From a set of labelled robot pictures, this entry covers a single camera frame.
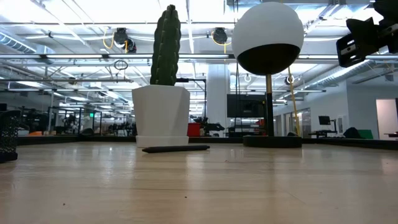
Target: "desk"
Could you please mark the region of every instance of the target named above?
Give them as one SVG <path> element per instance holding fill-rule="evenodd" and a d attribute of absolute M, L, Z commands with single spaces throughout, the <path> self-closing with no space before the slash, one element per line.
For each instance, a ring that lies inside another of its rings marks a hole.
<path fill-rule="evenodd" d="M 317 136 L 319 138 L 320 136 L 323 137 L 328 137 L 328 134 L 337 134 L 337 131 L 315 131 L 313 133 L 308 134 L 309 136 Z"/>
<path fill-rule="evenodd" d="M 398 138 L 398 133 L 390 133 L 386 135 L 388 135 L 390 138 Z"/>

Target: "white wall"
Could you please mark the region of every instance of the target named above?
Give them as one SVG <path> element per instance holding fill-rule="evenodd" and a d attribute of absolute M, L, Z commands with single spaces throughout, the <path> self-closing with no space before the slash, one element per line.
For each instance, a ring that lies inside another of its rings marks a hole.
<path fill-rule="evenodd" d="M 347 96 L 349 125 L 356 129 L 370 129 L 373 138 L 379 139 L 376 100 L 398 98 L 398 87 L 348 85 Z"/>
<path fill-rule="evenodd" d="M 342 82 L 337 87 L 325 88 L 326 93 L 310 93 L 304 101 L 297 102 L 297 110 L 310 108 L 311 110 L 311 131 L 331 129 L 333 126 L 319 125 L 319 116 L 329 116 L 330 119 L 337 119 L 339 116 L 348 117 L 346 83 Z M 293 104 L 274 108 L 274 116 L 293 112 Z"/>
<path fill-rule="evenodd" d="M 379 138 L 391 140 L 386 133 L 398 131 L 397 102 L 393 100 L 376 100 Z"/>

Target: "wooden surface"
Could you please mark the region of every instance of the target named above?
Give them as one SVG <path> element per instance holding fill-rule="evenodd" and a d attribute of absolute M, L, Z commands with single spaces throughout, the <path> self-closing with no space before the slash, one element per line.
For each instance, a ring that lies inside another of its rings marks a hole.
<path fill-rule="evenodd" d="M 339 146 L 145 154 L 131 143 L 18 148 L 0 223 L 398 223 L 398 152 Z"/>

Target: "lamp base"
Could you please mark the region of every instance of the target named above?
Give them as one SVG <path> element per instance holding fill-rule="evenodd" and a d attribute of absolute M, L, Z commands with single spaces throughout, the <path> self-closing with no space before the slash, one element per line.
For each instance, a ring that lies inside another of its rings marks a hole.
<path fill-rule="evenodd" d="M 263 148 L 301 148 L 301 137 L 245 136 L 243 145 L 246 147 Z"/>

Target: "white pot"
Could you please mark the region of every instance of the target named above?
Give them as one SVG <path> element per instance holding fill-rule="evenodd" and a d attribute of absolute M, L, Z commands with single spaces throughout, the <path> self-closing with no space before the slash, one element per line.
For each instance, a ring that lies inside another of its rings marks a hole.
<path fill-rule="evenodd" d="M 148 85 L 132 91 L 137 147 L 188 144 L 190 92 L 184 87 Z"/>

